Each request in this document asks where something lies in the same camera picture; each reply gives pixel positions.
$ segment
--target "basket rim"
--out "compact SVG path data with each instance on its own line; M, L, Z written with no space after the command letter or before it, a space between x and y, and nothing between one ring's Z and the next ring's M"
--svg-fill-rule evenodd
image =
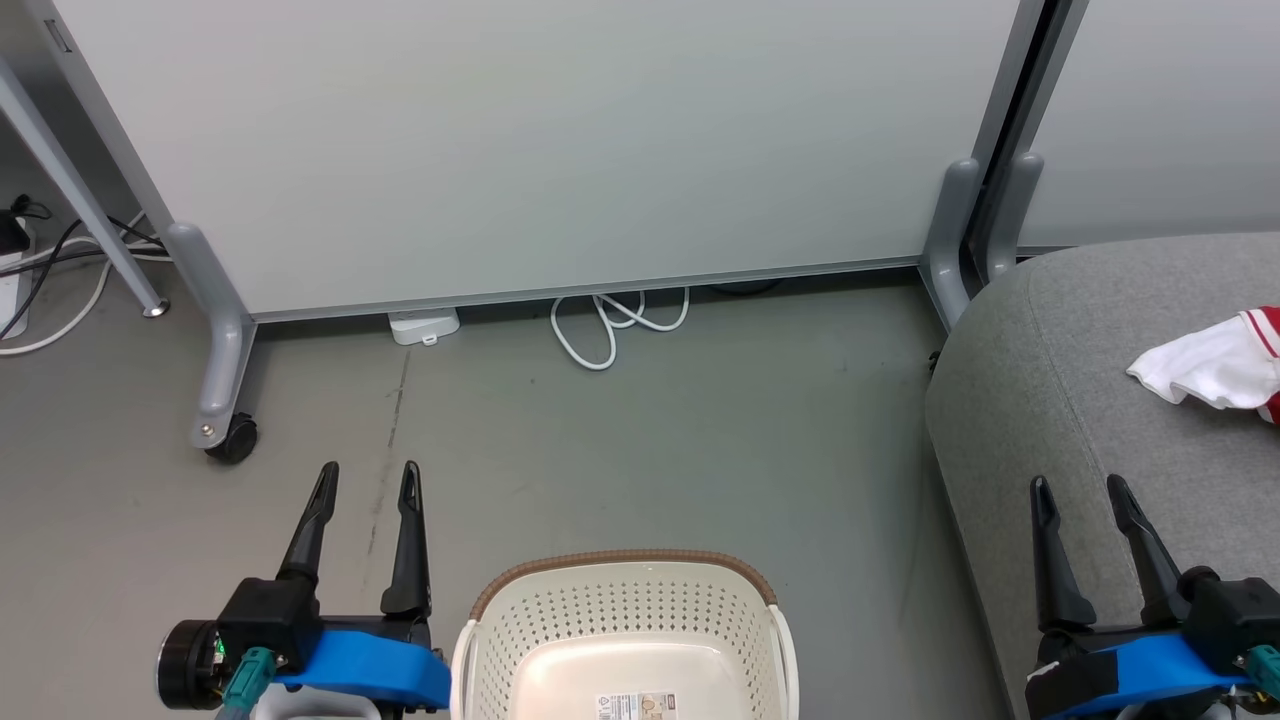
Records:
M471 606L471 620L476 623L484 615L489 602L498 594L498 591L509 585L515 580L545 570L563 570L567 568L581 568L586 565L608 565L614 562L690 562L701 565L718 565L733 570L746 578L749 583L760 593L764 605L777 605L778 596L774 594L769 582L755 568L742 560L723 552L709 552L703 550L602 550L596 552L579 552L573 555L559 555L522 562L506 573L494 578L492 583L480 593L475 605Z

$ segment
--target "gray sofa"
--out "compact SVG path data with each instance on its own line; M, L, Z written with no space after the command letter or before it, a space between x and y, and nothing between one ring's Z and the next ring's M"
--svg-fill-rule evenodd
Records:
M927 420L1000 671L1019 717L1039 634L1028 484L1043 474L1100 624L1137 623L1106 475L1129 480L1181 569L1280 585L1280 428L1174 406L1125 368L1239 310L1280 305L1280 233L1140 240L1023 263L965 310Z

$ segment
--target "white plastic basket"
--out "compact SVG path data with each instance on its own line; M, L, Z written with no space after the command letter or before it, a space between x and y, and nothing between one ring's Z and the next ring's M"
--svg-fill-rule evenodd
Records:
M590 552L485 588L453 651L456 720L796 720L769 584L713 552Z

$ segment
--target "caster wheel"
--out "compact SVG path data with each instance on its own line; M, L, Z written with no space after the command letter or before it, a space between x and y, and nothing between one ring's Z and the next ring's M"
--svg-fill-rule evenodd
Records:
M248 413L232 415L232 421L227 425L227 437L223 442L205 450L205 455L221 462L223 465L238 465L257 445L257 423Z

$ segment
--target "white cloth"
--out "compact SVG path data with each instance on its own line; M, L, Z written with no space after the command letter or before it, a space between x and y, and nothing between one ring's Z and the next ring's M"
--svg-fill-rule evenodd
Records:
M1179 404L1188 395L1212 407L1258 410L1280 420L1280 307L1230 320L1143 352L1126 370L1147 389Z

